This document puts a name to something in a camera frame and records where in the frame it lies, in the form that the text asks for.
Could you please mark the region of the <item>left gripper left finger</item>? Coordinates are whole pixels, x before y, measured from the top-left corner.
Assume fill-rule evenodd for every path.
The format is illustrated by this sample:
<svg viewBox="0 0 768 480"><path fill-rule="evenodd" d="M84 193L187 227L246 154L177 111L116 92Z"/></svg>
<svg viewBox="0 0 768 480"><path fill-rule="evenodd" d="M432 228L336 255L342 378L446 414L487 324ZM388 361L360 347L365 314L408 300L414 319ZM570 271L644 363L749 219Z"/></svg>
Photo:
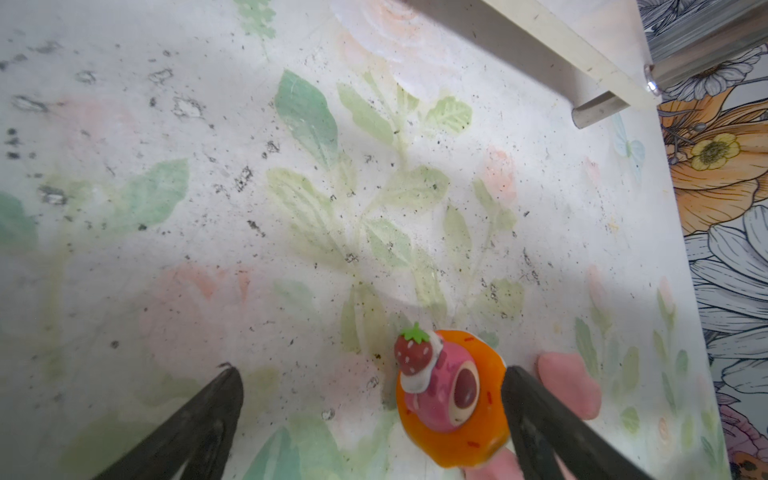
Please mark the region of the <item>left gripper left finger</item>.
<svg viewBox="0 0 768 480"><path fill-rule="evenodd" d="M239 371L223 370L98 479L220 479L244 400Z"/></svg>

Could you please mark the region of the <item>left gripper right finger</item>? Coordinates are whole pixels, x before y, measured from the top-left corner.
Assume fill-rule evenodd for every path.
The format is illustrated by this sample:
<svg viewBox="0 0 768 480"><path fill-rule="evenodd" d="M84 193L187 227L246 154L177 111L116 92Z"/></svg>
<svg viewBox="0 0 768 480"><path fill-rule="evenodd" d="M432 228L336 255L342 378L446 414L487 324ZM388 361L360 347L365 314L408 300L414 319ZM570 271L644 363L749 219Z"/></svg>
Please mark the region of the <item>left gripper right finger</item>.
<svg viewBox="0 0 768 480"><path fill-rule="evenodd" d="M501 401L524 478L650 479L523 368L506 369Z"/></svg>

